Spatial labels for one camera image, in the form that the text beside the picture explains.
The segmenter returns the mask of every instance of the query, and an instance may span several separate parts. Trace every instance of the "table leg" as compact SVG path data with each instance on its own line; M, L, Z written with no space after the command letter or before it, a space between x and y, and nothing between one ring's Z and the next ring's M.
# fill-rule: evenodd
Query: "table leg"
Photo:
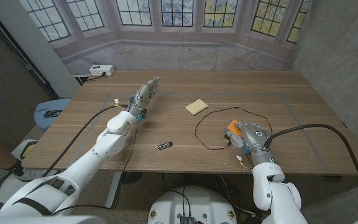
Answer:
M116 196L118 185L119 185L120 179L121 179L121 174L122 174L122 172L114 172L114 175L112 176L109 195L107 196L107 200L106 200L106 207L108 207L108 208L110 208L112 206L112 203Z

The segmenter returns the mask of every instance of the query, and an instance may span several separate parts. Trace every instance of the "backdrop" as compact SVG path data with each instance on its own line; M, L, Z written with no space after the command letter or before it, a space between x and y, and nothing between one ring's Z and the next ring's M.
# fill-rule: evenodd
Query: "backdrop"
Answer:
M73 75L285 70L309 0L20 0Z

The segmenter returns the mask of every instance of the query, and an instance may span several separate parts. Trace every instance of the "blue chair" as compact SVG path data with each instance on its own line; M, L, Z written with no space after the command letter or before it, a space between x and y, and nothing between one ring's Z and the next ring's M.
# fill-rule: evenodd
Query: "blue chair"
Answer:
M46 132L56 118L44 118L49 110L63 110L71 99L52 100L38 104L34 112L34 121L38 128Z

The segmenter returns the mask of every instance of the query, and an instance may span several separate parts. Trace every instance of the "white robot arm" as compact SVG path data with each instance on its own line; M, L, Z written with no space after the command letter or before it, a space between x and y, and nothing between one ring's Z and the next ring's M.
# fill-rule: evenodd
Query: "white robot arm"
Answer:
M272 213L263 224L307 223L300 212L301 197L293 183L284 184L285 175L270 153L263 147L267 134L262 127L253 122L236 123L241 129L242 138L226 130L233 145L243 146L251 154L254 168L254 202L264 211L271 209Z
M145 116L145 107L159 91L159 77L143 85L131 100L128 111L110 119L96 144L64 172L29 182L17 191L0 210L0 217L39 217L51 215L74 205L85 185L104 162L122 151L129 136L128 125ZM57 215L64 215L71 209Z

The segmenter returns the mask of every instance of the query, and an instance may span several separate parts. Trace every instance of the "yellow sponge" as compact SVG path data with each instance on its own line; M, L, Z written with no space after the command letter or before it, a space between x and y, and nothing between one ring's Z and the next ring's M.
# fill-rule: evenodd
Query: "yellow sponge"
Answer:
M189 111L192 115L196 115L199 112L203 111L205 108L208 108L209 106L204 103L201 99L198 99L189 105L186 106L186 110Z

